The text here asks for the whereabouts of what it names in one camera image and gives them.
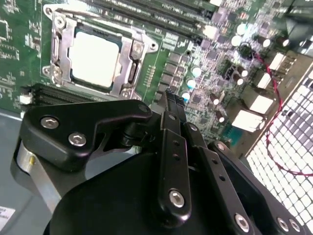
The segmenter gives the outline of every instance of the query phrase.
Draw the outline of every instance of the ventilation grille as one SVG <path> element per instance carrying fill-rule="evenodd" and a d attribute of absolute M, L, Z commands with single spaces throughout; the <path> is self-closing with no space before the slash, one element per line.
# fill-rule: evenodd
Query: ventilation grille
<path fill-rule="evenodd" d="M 305 79 L 271 127 L 269 149 L 284 168 L 313 172 L 313 72 Z M 313 232 L 313 177 L 280 171 L 267 156 L 266 137 L 247 158 L 254 175 Z"/>

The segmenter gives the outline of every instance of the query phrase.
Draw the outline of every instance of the black clamp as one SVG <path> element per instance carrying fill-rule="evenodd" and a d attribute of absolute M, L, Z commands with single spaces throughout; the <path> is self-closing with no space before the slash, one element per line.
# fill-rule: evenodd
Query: black clamp
<path fill-rule="evenodd" d="M 34 108 L 24 116 L 19 145 L 48 164 L 50 173 L 54 168 L 50 176 L 66 172 L 81 177 L 89 159 L 134 145 L 142 152 L 157 153 L 152 210 L 167 229 L 183 228 L 192 215 L 189 174 L 195 170 L 212 188 L 231 234 L 311 234 L 226 145 L 219 141 L 206 145 L 198 127 L 186 121 L 181 98 L 166 91 L 159 105 L 164 108 L 162 115 L 138 100 Z M 34 177 L 31 170 L 27 173 Z"/>

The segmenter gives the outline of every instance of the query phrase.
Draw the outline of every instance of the silver screw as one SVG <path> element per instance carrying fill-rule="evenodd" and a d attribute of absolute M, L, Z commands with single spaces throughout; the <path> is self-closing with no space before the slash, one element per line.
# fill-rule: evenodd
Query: silver screw
<path fill-rule="evenodd" d="M 235 214 L 235 221 L 242 231 L 244 231 L 245 233 L 249 232 L 250 226 L 247 220 L 241 214 L 238 213 Z"/>
<path fill-rule="evenodd" d="M 43 73 L 44 73 L 45 75 L 47 75 L 47 74 L 50 73 L 49 66 L 43 67 Z"/>
<path fill-rule="evenodd" d="M 40 124 L 47 129 L 55 129 L 59 126 L 59 122 L 53 117 L 44 117 L 40 120 Z"/>
<path fill-rule="evenodd" d="M 52 10 L 51 10 L 51 8 L 49 8 L 49 7 L 47 7 L 47 8 L 45 9 L 45 12 L 47 13 L 47 15 L 51 15 L 51 14 L 52 14 Z"/>
<path fill-rule="evenodd" d="M 197 131 L 196 126 L 194 126 L 193 124 L 190 124 L 190 128 L 191 128 L 191 130 L 193 130 L 193 131 Z"/>
<path fill-rule="evenodd" d="M 143 104 L 139 104 L 139 109 L 145 113 L 149 111 L 148 107 Z"/>
<path fill-rule="evenodd" d="M 218 147 L 220 150 L 225 150 L 225 149 L 224 149 L 224 146 L 221 145 L 220 143 L 217 144 L 217 147 Z"/>
<path fill-rule="evenodd" d="M 122 97 L 128 98 L 129 96 L 130 96 L 130 94 L 129 94 L 128 90 L 122 91 Z"/>
<path fill-rule="evenodd" d="M 288 228 L 288 225 L 286 224 L 286 222 L 282 219 L 282 218 L 277 218 L 277 222 L 279 224 L 279 226 L 285 231 L 285 232 L 288 232 L 289 231 L 289 228 Z"/>
<path fill-rule="evenodd" d="M 143 51 L 143 44 L 138 43 L 138 42 L 134 42 L 134 44 L 133 44 L 133 50 L 134 50 L 136 53 L 140 54 L 140 53 Z"/>
<path fill-rule="evenodd" d="M 56 26 L 58 29 L 64 29 L 64 28 L 65 28 L 65 25 L 66 25 L 66 22 L 65 22 L 65 20 L 64 20 L 61 16 L 57 16 L 57 17 L 54 19 L 54 24 L 55 24 L 55 26 Z"/>
<path fill-rule="evenodd" d="M 87 140 L 86 137 L 83 134 L 80 133 L 72 133 L 68 137 L 68 141 L 77 147 L 82 147 L 86 144 Z"/>
<path fill-rule="evenodd" d="M 181 208 L 185 204 L 185 199 L 182 194 L 176 190 L 170 191 L 170 201 L 174 206 Z"/>
<path fill-rule="evenodd" d="M 52 79 L 57 81 L 62 79 L 62 70 L 58 66 L 53 66 Z"/>
<path fill-rule="evenodd" d="M 299 225 L 293 219 L 289 219 L 289 222 L 291 223 L 291 226 L 293 227 L 293 229 L 295 229 L 297 232 L 300 232 Z"/>

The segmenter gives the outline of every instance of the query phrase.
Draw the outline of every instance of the white sticker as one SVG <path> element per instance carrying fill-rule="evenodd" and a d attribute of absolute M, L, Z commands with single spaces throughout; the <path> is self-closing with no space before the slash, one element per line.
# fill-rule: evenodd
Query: white sticker
<path fill-rule="evenodd" d="M 6 207 L 0 207 L 0 231 L 14 214 L 15 210 Z"/>

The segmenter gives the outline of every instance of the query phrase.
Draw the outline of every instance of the black ram slot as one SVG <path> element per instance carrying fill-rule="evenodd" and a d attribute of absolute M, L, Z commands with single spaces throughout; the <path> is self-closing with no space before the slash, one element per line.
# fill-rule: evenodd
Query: black ram slot
<path fill-rule="evenodd" d="M 164 7 L 155 5 L 153 3 L 151 3 L 150 1 L 146 1 L 146 0 L 130 0 L 131 2 L 135 2 L 140 6 L 143 7 L 148 7 L 148 9 L 154 9 L 155 11 L 159 12 L 159 13 L 163 13 L 163 14 L 168 14 L 169 16 L 172 16 L 173 18 L 177 19 L 177 20 L 181 20 L 183 22 L 186 23 L 190 23 L 193 26 L 199 24 L 200 22 L 196 19 L 190 18 L 190 17 L 186 17 L 183 14 L 165 9 Z"/>
<path fill-rule="evenodd" d="M 185 7 L 189 7 L 190 9 L 196 11 L 198 14 L 201 14 L 201 12 L 203 10 L 202 8 L 197 7 L 196 5 L 190 3 L 188 0 L 173 0 L 173 2 L 181 4 L 181 5 L 185 6 Z"/>
<path fill-rule="evenodd" d="M 37 83 L 30 87 L 35 105 L 95 102 L 94 99 Z"/>
<path fill-rule="evenodd" d="M 102 0 L 93 0 L 92 2 L 90 2 L 90 0 L 84 0 L 84 2 L 90 4 L 90 5 L 95 5 L 99 8 L 103 8 L 103 10 L 108 11 L 108 12 L 112 12 L 112 13 L 118 13 L 121 16 L 124 17 L 130 17 L 130 18 L 134 18 L 137 19 L 139 21 L 145 22 L 145 23 L 149 23 L 152 25 L 156 25 L 159 27 L 162 27 L 164 29 L 168 29 L 170 31 L 176 32 L 177 34 L 181 35 L 181 36 L 185 36 L 187 38 L 195 38 L 197 37 L 200 33 L 196 32 L 196 30 L 192 29 L 192 31 L 186 30 L 186 24 L 181 24 L 181 25 L 171 25 L 171 24 L 167 24 L 164 21 L 160 21 L 155 19 L 156 16 L 160 16 L 160 17 L 164 17 L 164 18 L 169 18 L 165 15 L 161 15 L 161 14 L 156 14 L 153 10 L 151 12 L 149 12 L 147 9 L 145 9 L 146 12 L 148 12 L 149 14 L 151 14 L 150 16 L 144 16 L 143 14 L 136 14 L 136 12 L 128 10 L 125 7 L 120 7 L 120 6 L 116 6 L 114 4 L 111 3 L 107 3 L 104 2 Z"/>

